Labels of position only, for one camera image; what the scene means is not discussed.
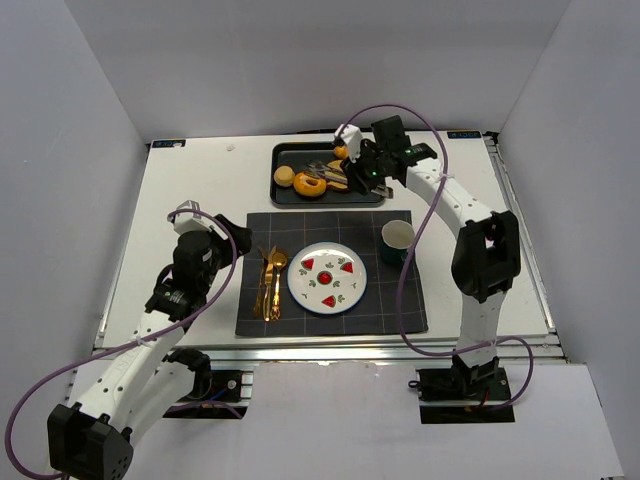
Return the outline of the metal tongs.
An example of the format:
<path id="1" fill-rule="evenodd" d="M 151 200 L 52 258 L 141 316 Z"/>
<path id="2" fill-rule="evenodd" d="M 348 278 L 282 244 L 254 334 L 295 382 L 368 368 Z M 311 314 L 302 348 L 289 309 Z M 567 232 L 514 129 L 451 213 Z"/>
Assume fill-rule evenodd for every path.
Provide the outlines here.
<path id="1" fill-rule="evenodd" d="M 328 182 L 334 182 L 336 184 L 344 185 L 345 187 L 348 186 L 348 179 L 344 172 L 340 169 L 332 168 L 328 164 L 309 162 L 307 164 L 307 170 L 314 176 L 324 178 Z M 393 189 L 386 185 L 378 185 L 370 190 L 370 193 L 374 193 L 383 198 L 391 199 L 394 197 Z"/>

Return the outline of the glazed donut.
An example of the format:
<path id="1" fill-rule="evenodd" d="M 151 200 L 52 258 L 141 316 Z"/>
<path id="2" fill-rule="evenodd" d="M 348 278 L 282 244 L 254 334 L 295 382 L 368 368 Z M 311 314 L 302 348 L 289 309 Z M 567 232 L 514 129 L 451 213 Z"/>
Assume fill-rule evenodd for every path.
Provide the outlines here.
<path id="1" fill-rule="evenodd" d="M 316 198 L 322 196 L 327 183 L 323 178 L 313 177 L 305 172 L 300 172 L 293 179 L 293 188 L 296 193 L 303 197 Z"/>

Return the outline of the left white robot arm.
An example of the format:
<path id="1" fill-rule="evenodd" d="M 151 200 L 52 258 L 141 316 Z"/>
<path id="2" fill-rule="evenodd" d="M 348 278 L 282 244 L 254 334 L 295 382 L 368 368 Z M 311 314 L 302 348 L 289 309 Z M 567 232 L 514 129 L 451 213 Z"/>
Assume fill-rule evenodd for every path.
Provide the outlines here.
<path id="1" fill-rule="evenodd" d="M 209 356 L 179 342 L 207 306 L 217 273 L 250 252 L 252 232 L 222 214 L 214 226 L 194 211 L 169 220 L 177 245 L 132 331 L 131 347 L 114 355 L 72 405 L 56 406 L 47 419 L 50 464 L 64 475 L 123 478 L 136 442 L 175 402 L 210 394 Z"/>

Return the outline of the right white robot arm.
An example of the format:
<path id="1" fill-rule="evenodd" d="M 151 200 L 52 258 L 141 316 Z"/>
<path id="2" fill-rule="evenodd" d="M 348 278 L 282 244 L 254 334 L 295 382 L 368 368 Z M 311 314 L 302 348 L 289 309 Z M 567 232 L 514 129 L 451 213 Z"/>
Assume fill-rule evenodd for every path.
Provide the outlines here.
<path id="1" fill-rule="evenodd" d="M 399 116 L 371 128 L 371 140 L 350 124 L 334 134 L 334 142 L 347 150 L 341 167 L 348 186 L 368 193 L 382 190 L 384 179 L 392 178 L 425 201 L 427 214 L 438 215 L 453 234 L 451 275 L 462 295 L 462 314 L 452 376 L 459 389 L 468 390 L 498 371 L 500 310 L 521 271 L 518 220 L 470 194 L 450 174 L 446 148 L 413 143 Z"/>

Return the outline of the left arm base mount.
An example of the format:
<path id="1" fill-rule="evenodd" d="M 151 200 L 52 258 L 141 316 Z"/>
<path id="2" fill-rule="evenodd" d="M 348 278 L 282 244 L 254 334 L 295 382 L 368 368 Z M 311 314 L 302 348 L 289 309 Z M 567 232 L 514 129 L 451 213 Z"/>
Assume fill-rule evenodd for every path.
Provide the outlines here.
<path id="1" fill-rule="evenodd" d="M 212 367 L 209 390 L 202 396 L 185 396 L 166 412 L 166 419 L 239 420 L 251 398 L 253 373 Z"/>

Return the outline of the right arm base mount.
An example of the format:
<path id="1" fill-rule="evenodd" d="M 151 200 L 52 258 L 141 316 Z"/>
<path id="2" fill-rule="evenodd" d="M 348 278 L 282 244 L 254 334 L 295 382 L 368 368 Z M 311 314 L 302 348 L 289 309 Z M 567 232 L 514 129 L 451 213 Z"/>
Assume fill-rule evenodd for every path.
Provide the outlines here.
<path id="1" fill-rule="evenodd" d="M 408 381 L 408 388 L 419 399 L 422 424 L 462 425 L 514 423 L 511 405 L 499 405 L 511 399 L 511 389 L 505 369 L 480 380 L 469 388 L 462 386 L 451 369 L 428 368 L 416 372 L 416 378 Z"/>

